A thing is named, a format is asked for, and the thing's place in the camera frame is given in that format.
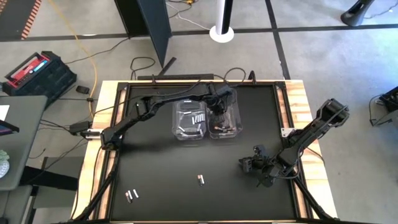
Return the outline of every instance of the yellow cable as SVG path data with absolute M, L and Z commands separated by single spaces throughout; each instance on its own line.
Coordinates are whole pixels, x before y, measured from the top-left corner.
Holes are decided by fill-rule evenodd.
M 61 12 L 60 9 L 58 8 L 58 6 L 57 6 L 52 0 L 49 0 L 49 3 L 52 5 L 52 7 L 54 8 L 54 10 L 55 10 L 55 11 L 58 13 L 58 15 L 61 17 L 61 19 L 63 19 L 63 21 L 66 23 L 66 25 L 67 25 L 68 29 L 70 30 L 70 32 L 75 36 L 75 39 L 76 39 L 76 41 L 77 41 L 78 46 L 82 49 L 82 51 L 84 51 L 84 52 L 87 54 L 87 56 L 88 56 L 88 58 L 89 58 L 91 64 L 93 65 L 95 79 L 94 79 L 94 86 L 93 86 L 93 88 L 91 89 L 91 93 L 90 93 L 90 98 L 92 98 L 92 97 L 93 97 L 93 94 L 94 94 L 94 92 L 95 92 L 95 88 L 96 88 L 96 86 L 97 86 L 97 77 L 98 77 L 98 74 L 97 74 L 97 67 L 95 66 L 95 62 L 94 62 L 93 58 L 91 57 L 91 54 L 90 54 L 90 53 L 84 48 L 84 46 L 81 44 L 79 38 L 77 37 L 76 32 L 73 30 L 73 28 L 72 28 L 72 26 L 70 25 L 69 21 L 68 21 L 67 18 L 62 14 L 62 12 Z M 88 102 L 88 109 L 90 110 L 90 115 L 91 115 L 91 117 L 94 118 L 93 109 L 91 108 L 91 102 Z

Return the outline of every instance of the plastic container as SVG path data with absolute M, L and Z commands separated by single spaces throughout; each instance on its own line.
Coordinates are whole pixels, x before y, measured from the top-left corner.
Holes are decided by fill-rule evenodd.
M 178 140 L 203 139 L 206 130 L 204 102 L 182 100 L 174 103 L 172 132 Z
M 208 129 L 210 137 L 213 139 L 233 138 L 243 129 L 236 91 L 228 100 L 230 100 L 229 104 L 231 105 L 222 115 L 217 116 L 208 108 L 206 109 Z

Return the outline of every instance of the round base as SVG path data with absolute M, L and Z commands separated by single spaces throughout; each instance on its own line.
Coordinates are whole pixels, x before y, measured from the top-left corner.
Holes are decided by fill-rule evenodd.
M 213 26 L 210 29 L 210 37 L 216 42 L 227 43 L 234 38 L 234 30 L 232 30 L 232 28 L 229 28 L 226 34 L 218 35 L 216 32 L 216 26 Z

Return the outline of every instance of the concrete floor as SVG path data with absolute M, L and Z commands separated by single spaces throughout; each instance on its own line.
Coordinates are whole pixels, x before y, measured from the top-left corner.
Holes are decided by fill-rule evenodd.
M 124 27 L 112 0 L 55 0 L 78 34 L 123 33 Z M 343 26 L 340 14 L 355 0 L 272 0 L 278 27 Z M 376 1 L 369 15 L 381 12 L 395 0 Z M 183 4 L 171 3 L 175 7 Z M 270 28 L 265 1 L 235 0 L 231 20 L 234 28 Z M 213 26 L 215 1 L 200 0 L 182 16 L 205 27 Z M 200 30 L 181 19 L 170 20 L 172 30 Z M 398 24 L 398 14 L 388 12 L 364 24 Z M 30 36 L 70 35 L 65 24 L 43 1 Z M 321 139 L 331 191 L 338 216 L 342 220 L 374 223 L 396 223 L 398 220 L 398 130 L 391 124 L 373 128 L 369 123 L 369 99 L 394 88 L 398 57 L 397 29 L 335 30 L 311 32 L 281 32 L 280 38 L 292 79 L 304 80 L 313 114 L 327 98 L 336 98 L 349 105 L 351 117 L 338 129 Z M 110 49 L 122 39 L 83 40 L 91 52 Z M 51 50 L 64 62 L 85 57 L 72 40 L 1 42 L 0 67 L 7 73 L 33 52 Z M 98 66 L 98 97 L 101 81 L 126 80 L 129 64 L 137 56 L 156 58 L 149 38 L 123 42 L 112 52 L 95 57 Z M 222 75 L 229 68 L 254 70 L 260 79 L 283 79 L 272 33 L 236 34 L 227 44 L 216 44 L 208 35 L 175 36 L 169 41 L 168 60 L 177 61 L 167 74 L 215 73 Z M 134 67 L 147 65 L 138 61 Z M 76 84 L 92 86 L 93 69 L 88 60 L 76 62 L 70 68 L 78 74 Z M 159 63 L 138 75 L 157 74 Z M 231 74 L 240 78 L 241 74 Z M 65 98 L 82 98 L 75 91 Z M 383 110 L 373 106 L 374 114 Z M 59 100 L 48 108 L 44 119 L 59 124 L 71 124 L 88 116 L 84 101 Z M 37 133 L 31 156 L 47 150 L 28 165 L 40 167 L 44 156 L 57 157 L 79 139 L 63 131 L 43 130 Z M 84 147 L 69 156 L 84 156 Z M 65 221 L 72 205 L 65 208 L 38 210 L 34 223 Z

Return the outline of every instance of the wooden table frame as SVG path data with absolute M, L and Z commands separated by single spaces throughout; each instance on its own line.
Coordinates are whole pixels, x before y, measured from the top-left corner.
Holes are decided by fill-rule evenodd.
M 99 99 L 96 110 L 102 110 L 110 106 L 114 106 L 116 95 L 118 92 L 119 83 L 134 83 L 148 85 L 152 83 L 149 80 L 143 81 L 104 81 L 99 93 Z M 195 83 L 197 80 L 158 80 L 157 83 Z M 201 82 L 222 82 L 222 80 L 202 80 Z M 241 80 L 229 80 L 229 82 L 241 82 Z M 258 80 L 258 83 L 278 82 L 277 94 L 280 105 L 280 112 L 282 115 L 283 125 L 285 128 L 304 128 L 309 122 L 313 120 L 307 96 L 304 89 L 303 81 L 301 80 Z M 120 102 L 125 99 L 126 91 L 120 91 Z M 284 102 L 289 102 L 289 106 L 285 107 Z M 123 116 L 124 104 L 117 107 L 118 112 L 113 119 L 119 122 Z M 113 115 L 113 108 L 104 110 L 95 115 L 93 121 L 93 128 L 104 129 L 110 126 Z M 83 209 L 88 205 L 91 198 L 98 190 L 98 185 L 101 180 L 102 173 L 108 174 L 114 162 L 114 152 L 109 153 L 108 166 L 104 166 L 105 151 L 100 148 L 100 140 L 91 140 L 87 145 L 83 168 L 81 170 L 78 189 L 78 201 L 74 218 L 79 216 Z M 314 151 L 320 152 L 318 141 L 315 141 L 311 146 Z M 305 181 L 308 190 L 311 192 L 315 200 L 323 207 L 323 209 L 332 217 L 337 217 L 333 197 L 326 175 L 325 166 L 320 158 L 310 151 L 304 151 L 301 158 L 304 170 Z M 305 200 L 301 191 L 295 186 L 299 214 L 302 218 L 308 217 L 308 210 L 306 209 Z M 97 209 L 96 217 L 102 219 L 106 217 L 106 209 L 108 207 L 109 187 L 105 191 L 101 203 Z

